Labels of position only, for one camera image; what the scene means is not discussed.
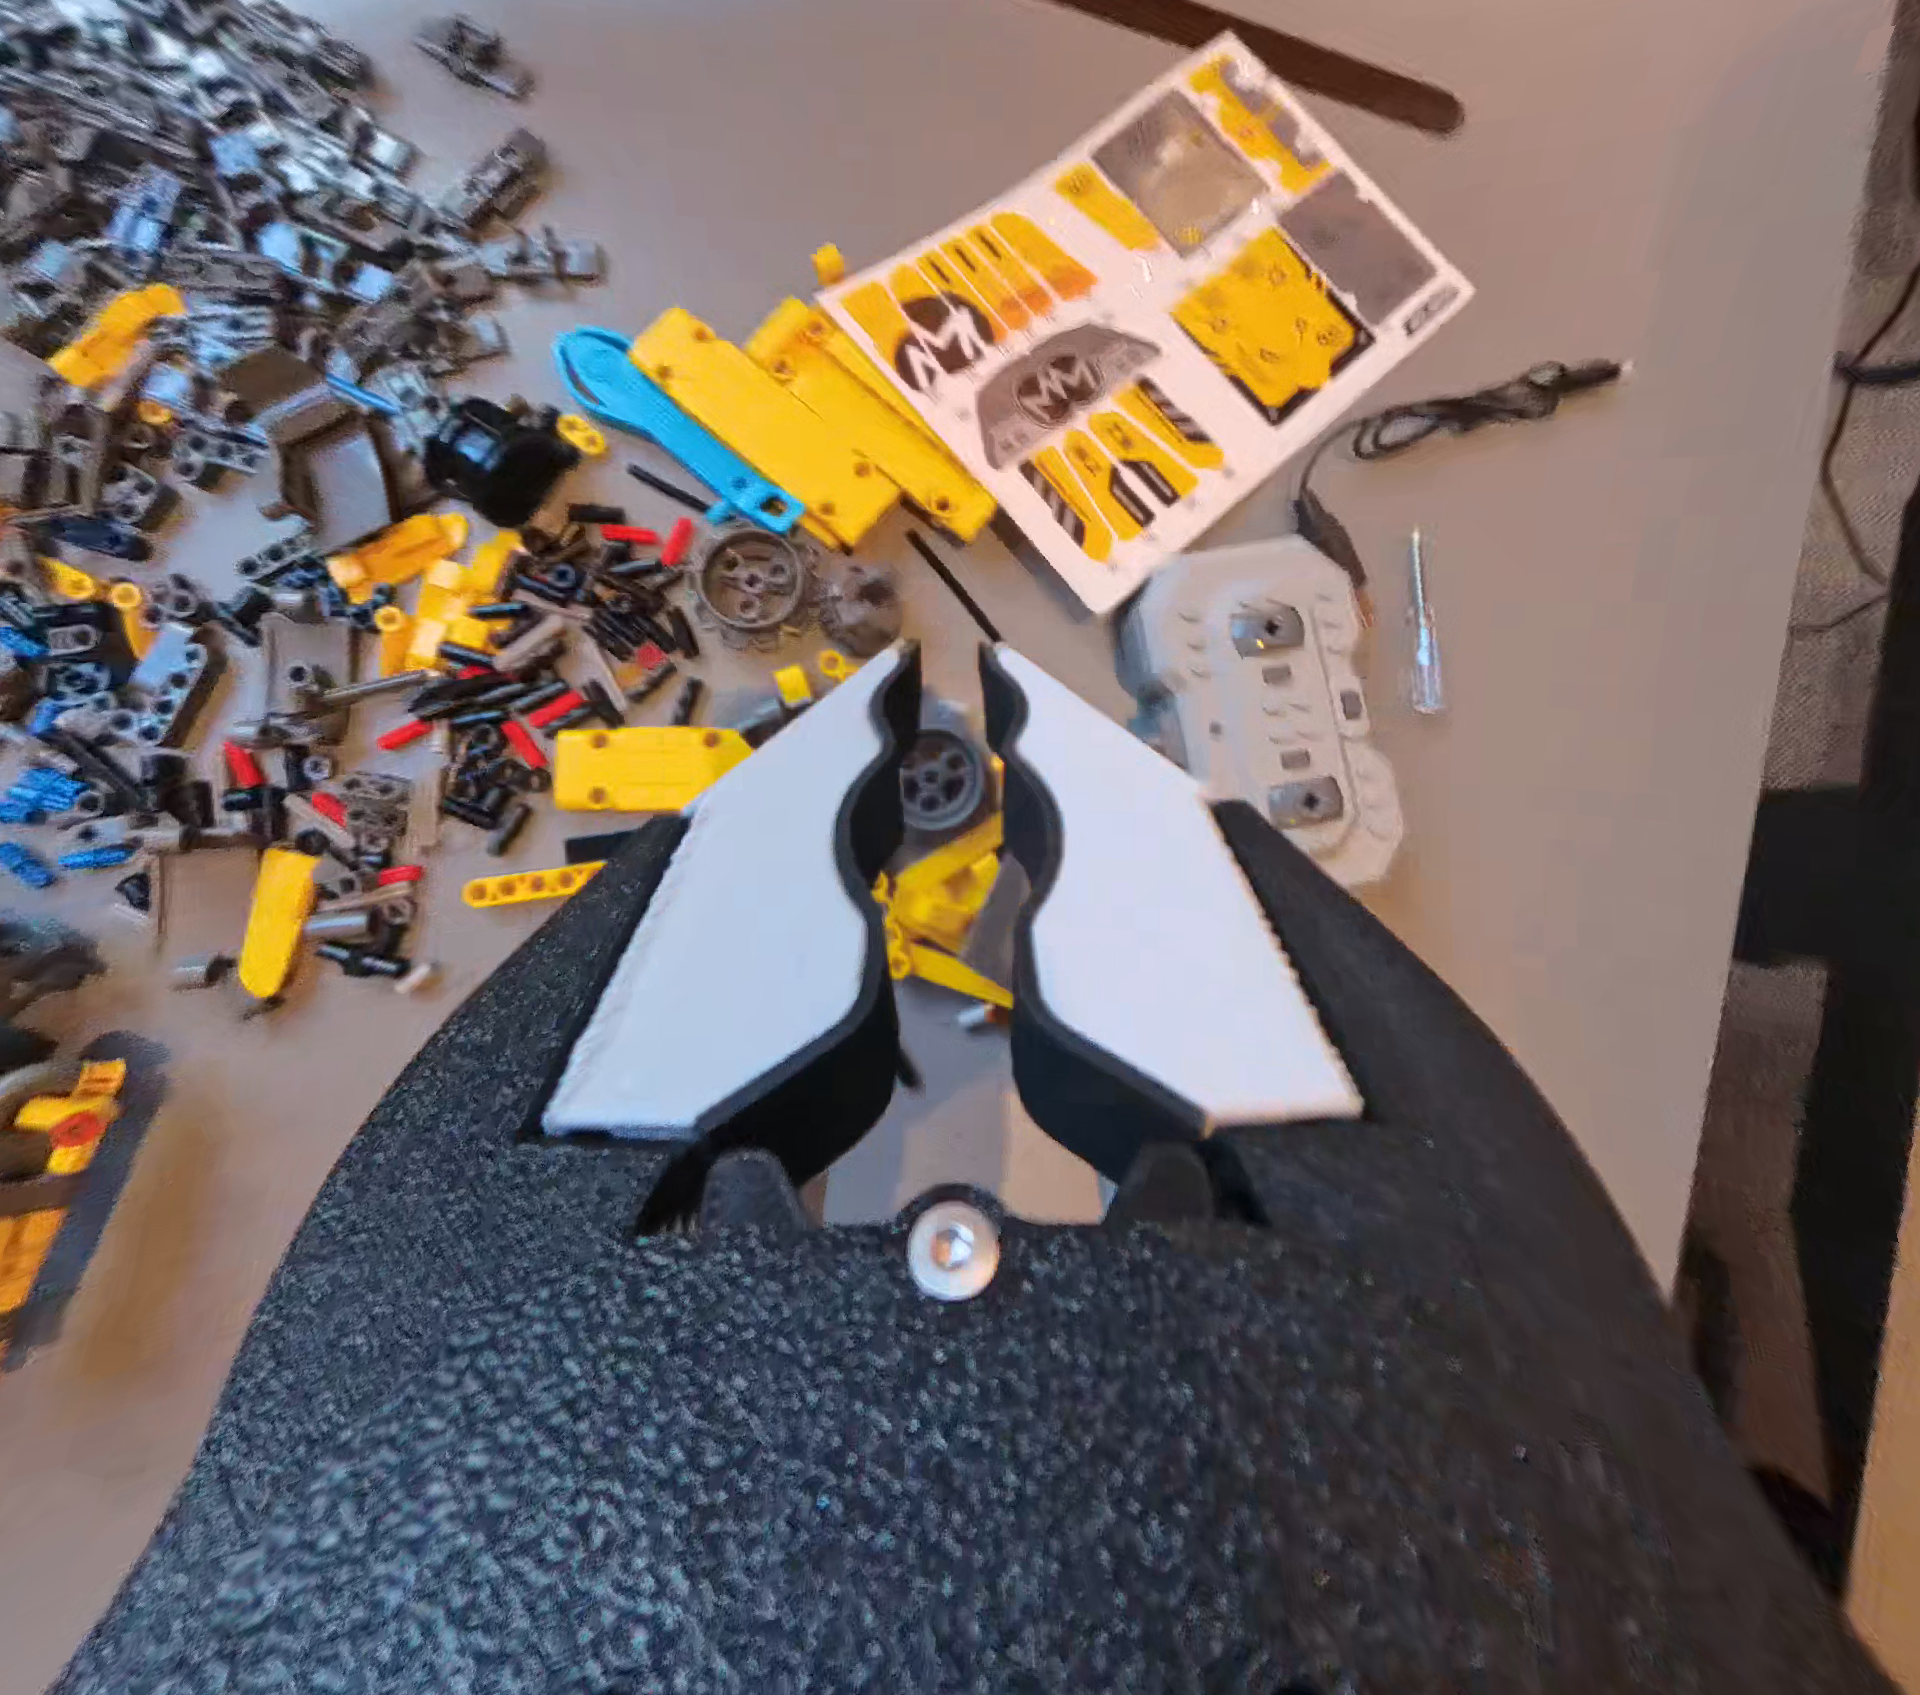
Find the pile of small black pieces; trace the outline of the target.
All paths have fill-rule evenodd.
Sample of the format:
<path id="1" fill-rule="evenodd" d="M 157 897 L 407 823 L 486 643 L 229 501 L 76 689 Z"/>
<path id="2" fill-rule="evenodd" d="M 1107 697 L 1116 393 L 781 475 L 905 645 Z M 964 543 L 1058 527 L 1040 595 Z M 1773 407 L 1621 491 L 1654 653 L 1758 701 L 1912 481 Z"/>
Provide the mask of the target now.
<path id="1" fill-rule="evenodd" d="M 583 499 L 610 429 L 461 393 L 501 293 L 602 249 L 519 227 L 528 129 L 424 193 L 373 61 L 279 0 L 5 0 L 5 885 L 100 875 L 160 937 L 170 867 L 251 867 L 180 987 L 245 1017 L 307 959 L 410 991 L 424 853 L 493 863 L 699 643 L 691 513 Z M 561 413 L 584 459 L 519 529 L 436 493 L 467 395 Z"/>

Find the yellow toy brick car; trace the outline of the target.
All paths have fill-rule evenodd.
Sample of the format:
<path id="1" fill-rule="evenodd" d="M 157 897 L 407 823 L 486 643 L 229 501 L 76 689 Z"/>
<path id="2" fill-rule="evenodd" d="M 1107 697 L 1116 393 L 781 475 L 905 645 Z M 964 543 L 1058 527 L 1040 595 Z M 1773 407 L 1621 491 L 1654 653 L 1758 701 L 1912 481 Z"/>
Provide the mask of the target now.
<path id="1" fill-rule="evenodd" d="M 139 1149 L 166 1099 L 172 1053 L 109 1029 L 75 1041 L 30 1011 L 100 979 L 89 935 L 3 917 L 3 1367 L 50 1347 L 80 1297 Z"/>

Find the blue brick separator tool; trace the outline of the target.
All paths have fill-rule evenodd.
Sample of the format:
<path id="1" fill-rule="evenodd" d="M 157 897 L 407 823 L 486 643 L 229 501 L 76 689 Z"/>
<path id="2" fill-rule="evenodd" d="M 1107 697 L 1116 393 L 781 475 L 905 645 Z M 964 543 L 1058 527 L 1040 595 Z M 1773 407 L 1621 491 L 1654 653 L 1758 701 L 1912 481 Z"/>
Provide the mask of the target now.
<path id="1" fill-rule="evenodd" d="M 573 401 L 597 423 L 652 445 L 706 489 L 699 511 L 712 523 L 738 521 L 792 537 L 804 503 L 751 467 L 630 359 L 629 339 L 578 325 L 551 341 L 551 357 Z"/>

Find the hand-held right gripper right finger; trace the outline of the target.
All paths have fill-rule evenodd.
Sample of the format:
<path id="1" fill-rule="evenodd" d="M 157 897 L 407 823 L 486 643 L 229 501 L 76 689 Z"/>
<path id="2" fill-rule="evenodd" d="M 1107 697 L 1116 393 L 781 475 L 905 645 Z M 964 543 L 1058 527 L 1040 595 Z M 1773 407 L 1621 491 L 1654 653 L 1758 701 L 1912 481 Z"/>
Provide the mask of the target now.
<path id="1" fill-rule="evenodd" d="M 978 651 L 1025 875 L 1010 1049 L 1052 1137 L 1355 1121 L 1362 1095 L 1193 777 L 1031 657 Z"/>

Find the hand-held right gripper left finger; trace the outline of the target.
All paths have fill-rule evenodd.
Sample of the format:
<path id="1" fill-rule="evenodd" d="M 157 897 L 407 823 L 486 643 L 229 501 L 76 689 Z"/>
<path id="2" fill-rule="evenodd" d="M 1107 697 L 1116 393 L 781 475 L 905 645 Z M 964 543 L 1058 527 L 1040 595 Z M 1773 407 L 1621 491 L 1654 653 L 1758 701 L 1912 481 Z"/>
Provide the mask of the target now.
<path id="1" fill-rule="evenodd" d="M 921 649 L 897 641 L 692 801 L 545 1135 L 719 1131 L 887 995 L 873 889 L 900 845 L 921 695 Z"/>

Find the grey battery box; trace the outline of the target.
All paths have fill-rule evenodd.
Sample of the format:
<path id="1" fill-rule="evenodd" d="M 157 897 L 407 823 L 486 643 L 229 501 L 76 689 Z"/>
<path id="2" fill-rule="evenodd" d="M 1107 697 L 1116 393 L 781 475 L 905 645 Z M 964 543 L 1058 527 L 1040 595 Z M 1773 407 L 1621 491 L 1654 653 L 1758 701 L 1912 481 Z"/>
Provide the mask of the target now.
<path id="1" fill-rule="evenodd" d="M 1294 533 L 1181 555 L 1116 617 L 1133 731 L 1212 801 L 1244 801 L 1336 883 L 1386 879 L 1405 843 L 1377 745 L 1348 573 Z"/>

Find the yellow sticker sheet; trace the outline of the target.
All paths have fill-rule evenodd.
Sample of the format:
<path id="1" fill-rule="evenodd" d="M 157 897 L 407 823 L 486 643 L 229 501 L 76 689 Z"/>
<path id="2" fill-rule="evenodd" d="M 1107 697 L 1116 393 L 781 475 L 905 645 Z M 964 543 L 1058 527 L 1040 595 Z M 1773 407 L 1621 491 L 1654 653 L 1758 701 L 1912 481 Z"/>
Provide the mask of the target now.
<path id="1" fill-rule="evenodd" d="M 1475 295 L 1227 31 L 817 299 L 1111 615 Z"/>

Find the black wheel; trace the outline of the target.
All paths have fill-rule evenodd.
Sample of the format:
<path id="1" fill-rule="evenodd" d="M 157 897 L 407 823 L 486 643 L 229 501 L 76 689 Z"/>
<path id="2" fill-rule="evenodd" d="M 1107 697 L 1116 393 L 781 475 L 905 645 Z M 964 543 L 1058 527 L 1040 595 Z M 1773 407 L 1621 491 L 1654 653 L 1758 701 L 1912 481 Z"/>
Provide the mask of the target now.
<path id="1" fill-rule="evenodd" d="M 459 397 L 420 445 L 428 485 L 501 529 L 534 519 L 583 459 L 561 411 L 522 397 Z"/>

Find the grey wheel hub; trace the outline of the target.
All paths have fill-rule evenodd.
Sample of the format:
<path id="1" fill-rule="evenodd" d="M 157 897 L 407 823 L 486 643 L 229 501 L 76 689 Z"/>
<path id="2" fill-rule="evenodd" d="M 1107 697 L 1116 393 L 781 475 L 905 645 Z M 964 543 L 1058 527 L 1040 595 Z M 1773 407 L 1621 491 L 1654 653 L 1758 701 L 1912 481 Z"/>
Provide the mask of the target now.
<path id="1" fill-rule="evenodd" d="M 804 541 L 735 523 L 691 559 L 701 621 L 735 651 L 770 653 L 817 625 L 818 557 Z"/>
<path id="2" fill-rule="evenodd" d="M 927 721 L 900 757 L 898 793 L 910 837 L 959 837 L 997 815 L 997 763 L 963 725 Z"/>

